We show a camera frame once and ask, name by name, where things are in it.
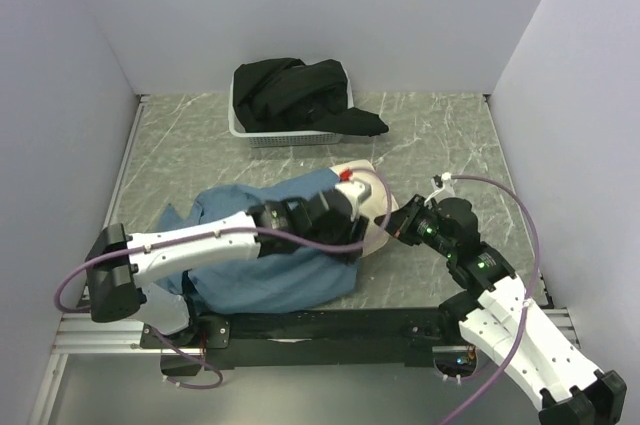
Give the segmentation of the cream white pillow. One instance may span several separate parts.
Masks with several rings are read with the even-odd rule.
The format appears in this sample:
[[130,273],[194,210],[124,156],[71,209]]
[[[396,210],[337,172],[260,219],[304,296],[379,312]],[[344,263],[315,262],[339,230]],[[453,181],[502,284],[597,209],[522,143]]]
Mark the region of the cream white pillow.
[[376,172],[375,167],[368,160],[360,159],[349,161],[337,165],[332,165],[329,169],[336,175],[340,175],[346,170],[350,170],[353,178],[366,182],[371,186],[371,195],[361,205],[360,211],[369,223],[364,236],[365,247],[362,250],[362,257],[365,258],[380,250],[389,240],[389,235],[382,232],[380,227],[374,222],[379,216],[384,216],[387,212],[387,199],[384,186],[379,178],[371,173],[362,172],[362,169]]

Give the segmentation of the blue fabric pillowcase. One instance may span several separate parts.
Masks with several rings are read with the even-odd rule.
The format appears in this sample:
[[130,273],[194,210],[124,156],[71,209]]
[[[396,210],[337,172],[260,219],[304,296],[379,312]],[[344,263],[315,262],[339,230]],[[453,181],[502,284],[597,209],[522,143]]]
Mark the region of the blue fabric pillowcase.
[[[325,168],[265,188],[224,185],[200,192],[181,217],[167,205],[156,230],[167,232],[218,221],[264,201],[310,198],[331,189],[338,176]],[[163,289],[188,296],[197,309],[221,314],[287,313],[315,308],[352,292],[362,260],[352,263],[313,248],[252,260],[232,260],[193,269],[188,278],[173,274],[158,282]]]

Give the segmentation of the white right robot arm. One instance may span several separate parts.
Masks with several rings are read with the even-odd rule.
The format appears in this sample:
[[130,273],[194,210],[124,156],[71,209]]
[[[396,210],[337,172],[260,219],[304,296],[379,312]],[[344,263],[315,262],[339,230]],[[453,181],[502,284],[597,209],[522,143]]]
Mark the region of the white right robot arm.
[[417,195],[377,224],[410,246],[445,257],[461,293],[443,302],[439,332],[481,350],[527,395],[542,424],[616,424],[627,385],[586,358],[526,296],[523,280],[484,242],[465,199]]

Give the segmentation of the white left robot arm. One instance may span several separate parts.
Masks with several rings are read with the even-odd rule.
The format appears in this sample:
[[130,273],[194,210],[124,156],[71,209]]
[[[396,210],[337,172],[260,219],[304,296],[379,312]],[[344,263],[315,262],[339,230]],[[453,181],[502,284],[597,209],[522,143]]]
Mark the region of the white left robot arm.
[[87,255],[91,318],[96,323],[134,318],[176,346],[189,346],[200,333],[194,308],[162,289],[160,280],[300,248],[346,256],[364,237],[368,220],[360,208],[368,197],[340,185],[310,199],[266,201],[218,221],[159,234],[127,234],[121,224],[108,226]]

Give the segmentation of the white plastic basket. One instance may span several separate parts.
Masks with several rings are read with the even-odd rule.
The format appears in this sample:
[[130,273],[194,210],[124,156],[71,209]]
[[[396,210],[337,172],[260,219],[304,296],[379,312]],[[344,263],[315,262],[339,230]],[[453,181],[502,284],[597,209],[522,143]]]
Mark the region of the white plastic basket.
[[231,79],[228,100],[229,132],[252,148],[335,145],[344,137],[343,134],[321,131],[246,132],[234,111],[233,93],[234,79]]

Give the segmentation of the black cloth in basket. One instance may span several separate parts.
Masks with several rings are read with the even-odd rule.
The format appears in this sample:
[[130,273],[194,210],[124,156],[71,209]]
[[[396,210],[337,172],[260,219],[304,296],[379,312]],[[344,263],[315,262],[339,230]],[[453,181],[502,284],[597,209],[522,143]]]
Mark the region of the black cloth in basket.
[[334,59],[314,64],[266,59],[234,71],[232,107],[250,133],[386,134],[389,126],[379,115],[349,104],[349,85],[343,65]]

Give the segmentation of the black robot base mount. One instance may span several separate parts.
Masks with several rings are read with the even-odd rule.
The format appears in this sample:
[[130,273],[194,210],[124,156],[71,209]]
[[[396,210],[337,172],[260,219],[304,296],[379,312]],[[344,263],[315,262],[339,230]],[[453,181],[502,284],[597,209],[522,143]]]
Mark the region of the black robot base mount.
[[466,381],[488,363],[452,316],[433,307],[205,313],[168,341],[219,370],[402,364]]

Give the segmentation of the aluminium frame rail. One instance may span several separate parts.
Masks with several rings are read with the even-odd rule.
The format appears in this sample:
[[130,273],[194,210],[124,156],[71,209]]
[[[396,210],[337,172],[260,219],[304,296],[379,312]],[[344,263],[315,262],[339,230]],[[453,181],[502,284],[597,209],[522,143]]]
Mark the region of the aluminium frame rail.
[[[462,108],[457,111],[454,109],[454,112],[457,114],[454,114],[454,116],[461,116],[462,118],[469,116],[473,120],[477,119],[478,127],[476,127],[475,130],[478,132],[476,135],[479,138],[486,138],[489,140],[488,143],[493,143],[491,140],[495,142],[494,145],[491,145],[495,147],[493,152],[479,152],[476,162],[480,165],[490,165],[490,169],[493,167],[493,171],[500,172],[502,174],[500,175],[501,177],[507,178],[507,181],[510,181],[502,152],[497,151],[497,135],[495,130],[491,128],[493,127],[493,123],[489,117],[489,111],[484,97],[480,98],[480,95],[477,94],[433,95],[421,93],[392,94],[392,97],[394,96],[399,98],[408,97],[410,99],[409,105],[415,102],[416,106],[420,104],[428,105],[432,102],[446,105],[449,105],[449,102],[460,103]],[[155,155],[160,157],[159,154],[161,152],[169,151],[167,147],[173,142],[177,145],[181,145],[183,142],[187,143],[188,137],[186,131],[183,130],[184,127],[182,127],[182,125],[187,123],[184,120],[190,117],[194,119],[200,117],[202,115],[198,115],[200,112],[205,113],[209,110],[215,112],[212,107],[216,106],[216,103],[219,105],[219,101],[222,98],[226,98],[226,95],[208,93],[185,95],[184,103],[182,103],[179,98],[180,96],[177,95],[140,95],[134,125],[127,142],[120,175],[105,219],[105,226],[120,221],[131,222],[130,224],[134,225],[137,223],[145,227],[153,226],[156,223],[156,218],[154,217],[156,217],[156,215],[159,216],[160,212],[164,210],[164,205],[158,201],[162,198],[160,195],[157,197],[150,195],[155,201],[153,201],[153,203],[150,201],[149,204],[147,204],[149,205],[147,208],[144,208],[143,205],[140,204],[138,208],[134,207],[129,211],[126,210],[126,207],[133,203],[132,200],[143,193],[142,185],[147,184],[147,182],[152,184],[156,175],[158,177],[165,177],[167,173],[169,173],[160,174],[160,172],[158,172],[155,175],[151,174],[151,165],[142,165],[143,158],[146,158],[144,154],[147,152],[151,154],[151,148],[160,144],[159,148],[151,155],[152,158]],[[169,109],[167,108],[169,105],[178,106],[176,116],[181,112],[186,113],[182,118],[178,119],[172,130],[170,130],[170,125],[173,123],[175,117],[171,120],[168,118],[165,120],[166,117],[163,115],[165,112],[167,114],[169,113]],[[334,149],[336,147],[340,148],[338,145],[303,146],[298,148],[297,152],[295,148],[291,147],[251,149],[248,145],[243,145],[239,140],[230,137],[230,132],[222,133],[220,137],[214,137],[206,142],[205,145],[203,145],[203,147],[205,147],[203,150],[209,150],[211,146],[222,144],[225,147],[230,147],[230,150],[244,153],[245,155],[251,150],[258,153],[258,155],[264,152],[264,154],[266,154],[265,156],[268,155],[267,158],[273,158],[274,164],[284,164],[285,168],[283,172],[281,172],[283,179],[293,176],[296,173],[306,173],[314,168],[313,164],[296,165],[297,168],[295,168],[293,167],[293,161],[288,162],[291,165],[291,167],[289,167],[289,165],[285,163],[285,152],[287,152],[287,150],[289,150],[291,154],[305,151],[319,153],[318,150],[328,154],[333,150],[331,147]],[[444,267],[442,259],[436,259],[433,252],[430,252],[429,257],[431,257],[429,260],[433,262],[434,267],[436,267],[436,265],[437,267]],[[419,272],[426,274],[428,271],[427,265],[431,263],[418,261],[421,268],[411,271],[409,270],[409,258],[403,258],[402,260],[405,261],[400,263],[400,265],[406,265],[404,269],[402,267],[396,267],[398,264],[387,263],[386,260],[391,260],[391,258],[387,259],[382,257],[369,260],[367,266],[371,267],[371,271],[363,272],[364,274],[358,279],[357,293],[353,296],[338,300],[335,303],[323,305],[319,310],[437,308],[434,304],[437,305],[436,302],[445,301],[445,298],[447,298],[445,297],[446,293],[453,294],[452,290],[455,286],[451,284],[447,285],[447,290],[449,290],[449,292],[447,292],[445,290],[446,287],[443,285],[444,288],[436,290],[433,292],[433,296],[427,296],[424,300],[420,297],[416,299],[407,297],[405,300],[407,306],[404,307],[400,306],[404,304],[404,302],[402,302],[404,298],[400,297],[402,287],[389,288],[391,295],[385,299],[383,299],[384,297],[382,296],[377,297],[377,295],[374,294],[374,281],[381,280],[384,282],[383,285],[394,285],[391,283],[392,280],[397,280],[399,283],[396,285],[398,286],[404,284],[406,280],[417,281],[420,276]],[[91,321],[90,315],[87,313],[63,315],[53,344],[52,354],[70,356],[160,353],[163,358],[165,358],[165,356],[173,353],[170,350],[161,350],[161,347],[161,342],[151,334],[149,327],[140,322],[135,322],[132,318],[127,318],[119,322],[97,324]]]

